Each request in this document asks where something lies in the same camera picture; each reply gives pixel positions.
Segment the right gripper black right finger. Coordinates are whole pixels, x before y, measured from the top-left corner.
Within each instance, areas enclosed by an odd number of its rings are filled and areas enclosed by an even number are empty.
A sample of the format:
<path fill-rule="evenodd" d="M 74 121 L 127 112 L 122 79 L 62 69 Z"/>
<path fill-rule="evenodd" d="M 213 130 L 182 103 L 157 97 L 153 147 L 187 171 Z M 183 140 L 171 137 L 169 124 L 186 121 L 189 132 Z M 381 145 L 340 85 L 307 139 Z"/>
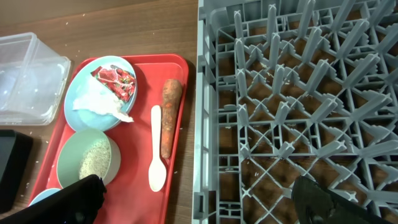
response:
<path fill-rule="evenodd" d="M 296 178 L 292 200 L 300 224 L 389 224 L 305 176 Z"/>

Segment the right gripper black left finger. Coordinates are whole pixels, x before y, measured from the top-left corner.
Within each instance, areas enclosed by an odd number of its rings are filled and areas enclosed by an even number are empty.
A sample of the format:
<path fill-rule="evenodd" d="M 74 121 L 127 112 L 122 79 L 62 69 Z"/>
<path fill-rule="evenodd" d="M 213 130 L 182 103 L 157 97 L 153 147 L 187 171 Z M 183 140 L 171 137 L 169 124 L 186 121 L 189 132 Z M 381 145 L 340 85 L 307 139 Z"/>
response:
<path fill-rule="evenodd" d="M 103 180 L 92 174 L 3 218 L 1 224 L 92 224 L 103 205 L 105 193 Z"/>

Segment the light blue bowl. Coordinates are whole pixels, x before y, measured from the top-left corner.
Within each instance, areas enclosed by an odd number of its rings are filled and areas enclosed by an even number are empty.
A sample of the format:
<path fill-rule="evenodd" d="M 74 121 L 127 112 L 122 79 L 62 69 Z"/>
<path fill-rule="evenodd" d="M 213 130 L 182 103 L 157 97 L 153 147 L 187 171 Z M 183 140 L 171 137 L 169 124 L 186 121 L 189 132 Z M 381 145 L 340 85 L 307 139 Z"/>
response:
<path fill-rule="evenodd" d="M 29 204 L 29 206 L 31 206 L 31 205 L 33 205 L 33 204 L 35 204 L 35 203 L 37 203 L 37 202 L 39 202 L 39 201 L 41 201 L 41 200 L 43 200 L 43 199 L 49 197 L 49 196 L 51 196 L 51 195 L 53 195 L 53 194 L 55 194 L 55 193 L 57 193 L 57 192 L 59 192 L 59 191 L 60 191 L 60 189 L 58 189 L 58 188 L 45 189 L 44 191 L 42 191 L 41 193 L 39 193 L 39 194 L 31 201 L 31 203 Z"/>

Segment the white rice pile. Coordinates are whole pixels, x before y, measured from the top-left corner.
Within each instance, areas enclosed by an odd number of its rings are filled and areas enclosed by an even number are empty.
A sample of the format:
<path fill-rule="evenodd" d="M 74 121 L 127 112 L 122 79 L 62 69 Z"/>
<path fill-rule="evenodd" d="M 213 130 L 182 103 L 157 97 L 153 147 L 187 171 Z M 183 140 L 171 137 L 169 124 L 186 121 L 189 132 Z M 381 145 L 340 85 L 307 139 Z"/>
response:
<path fill-rule="evenodd" d="M 109 142 L 104 139 L 95 141 L 84 153 L 80 162 L 79 179 L 95 174 L 104 178 L 111 160 Z"/>

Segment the green bowl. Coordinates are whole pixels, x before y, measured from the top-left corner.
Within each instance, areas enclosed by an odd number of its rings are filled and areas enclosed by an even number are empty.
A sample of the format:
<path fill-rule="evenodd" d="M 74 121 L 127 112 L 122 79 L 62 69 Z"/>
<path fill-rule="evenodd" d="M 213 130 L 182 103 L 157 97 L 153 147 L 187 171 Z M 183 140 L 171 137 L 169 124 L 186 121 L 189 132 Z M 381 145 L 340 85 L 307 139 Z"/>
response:
<path fill-rule="evenodd" d="M 73 134 L 64 144 L 57 161 L 57 179 L 61 187 L 65 188 L 79 179 L 80 162 L 84 153 L 97 140 L 104 139 L 111 148 L 111 160 L 104 178 L 100 178 L 105 185 L 116 176 L 121 165 L 121 153 L 118 145 L 104 132 L 97 129 L 86 129 Z"/>

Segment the white tissue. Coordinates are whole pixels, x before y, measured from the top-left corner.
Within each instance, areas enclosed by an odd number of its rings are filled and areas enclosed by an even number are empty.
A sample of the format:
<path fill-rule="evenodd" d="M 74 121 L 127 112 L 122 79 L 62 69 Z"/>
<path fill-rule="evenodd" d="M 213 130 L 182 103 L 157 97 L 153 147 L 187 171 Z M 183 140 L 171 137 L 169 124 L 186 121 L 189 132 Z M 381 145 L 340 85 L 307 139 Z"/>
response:
<path fill-rule="evenodd" d="M 122 112 L 124 102 L 95 78 L 89 78 L 86 91 L 73 101 L 72 110 L 88 110 L 98 115 L 112 115 L 131 123 L 133 118 Z"/>

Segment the red snack wrapper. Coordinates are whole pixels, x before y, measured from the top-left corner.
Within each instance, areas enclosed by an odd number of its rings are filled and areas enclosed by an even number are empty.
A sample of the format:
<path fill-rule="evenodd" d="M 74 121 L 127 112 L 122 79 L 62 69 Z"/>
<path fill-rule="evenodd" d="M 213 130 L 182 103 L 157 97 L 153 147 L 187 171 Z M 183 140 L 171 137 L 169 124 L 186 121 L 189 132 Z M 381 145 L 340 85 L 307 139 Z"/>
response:
<path fill-rule="evenodd" d="M 135 76 L 116 65 L 99 66 L 90 73 L 124 103 L 127 103 L 135 92 Z"/>

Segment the orange carrot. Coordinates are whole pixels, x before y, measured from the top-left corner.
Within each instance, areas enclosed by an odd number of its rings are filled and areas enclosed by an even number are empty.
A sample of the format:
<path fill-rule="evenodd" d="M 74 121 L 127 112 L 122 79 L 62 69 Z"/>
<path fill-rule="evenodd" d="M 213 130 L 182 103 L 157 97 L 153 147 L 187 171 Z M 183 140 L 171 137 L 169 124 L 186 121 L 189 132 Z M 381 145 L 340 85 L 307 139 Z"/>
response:
<path fill-rule="evenodd" d="M 182 84 L 175 79 L 165 82 L 162 92 L 161 156 L 168 159 L 172 152 L 178 108 L 182 97 Z"/>

